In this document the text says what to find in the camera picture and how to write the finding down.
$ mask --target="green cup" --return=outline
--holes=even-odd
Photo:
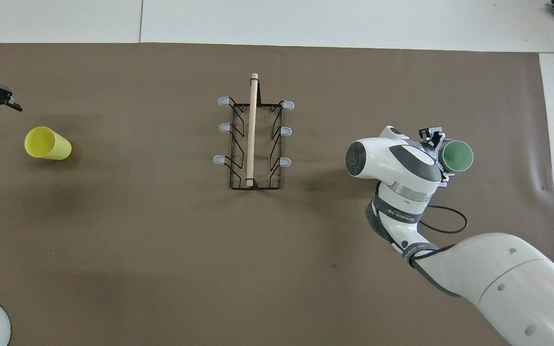
[[[25,137],[25,150],[34,158],[63,160],[70,156],[72,145],[48,127],[36,127]]]
[[[466,142],[451,140],[440,150],[440,162],[447,172],[463,172],[473,164],[473,151]]]

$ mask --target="black wire rack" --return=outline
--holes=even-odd
[[[290,159],[282,156],[283,137],[292,134],[292,129],[283,126],[283,111],[294,108],[294,102],[282,100],[279,103],[262,103],[260,85],[258,84],[257,107],[269,108],[271,114],[275,115],[271,128],[273,147],[268,156],[270,175],[266,186],[259,186],[255,178],[242,178],[237,172],[242,171],[246,156],[239,142],[239,140],[246,137],[246,122],[241,115],[245,113],[245,108],[249,108],[250,104],[237,103],[229,96],[220,97],[217,103],[222,106],[227,105],[232,109],[232,122],[219,125],[219,131],[229,132],[231,135],[230,155],[217,155],[213,158],[213,162],[216,164],[222,164],[229,168],[229,188],[232,190],[278,190],[281,188],[281,171],[283,167],[288,167],[292,163]],[[246,180],[252,180],[253,185],[246,186]]]

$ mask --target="yellow cup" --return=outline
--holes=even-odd
[[[70,156],[72,145],[48,127],[36,127],[25,137],[25,150],[34,158],[63,160]]]

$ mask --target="wooden handle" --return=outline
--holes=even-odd
[[[247,140],[247,178],[253,179],[253,146],[255,145],[255,110],[258,101],[258,74],[251,74],[251,93],[249,95],[249,131]],[[253,180],[246,180],[247,186],[253,186]]]

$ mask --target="white floor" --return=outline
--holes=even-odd
[[[0,0],[0,42],[194,42],[543,53],[554,173],[554,16],[549,4],[544,0]]]

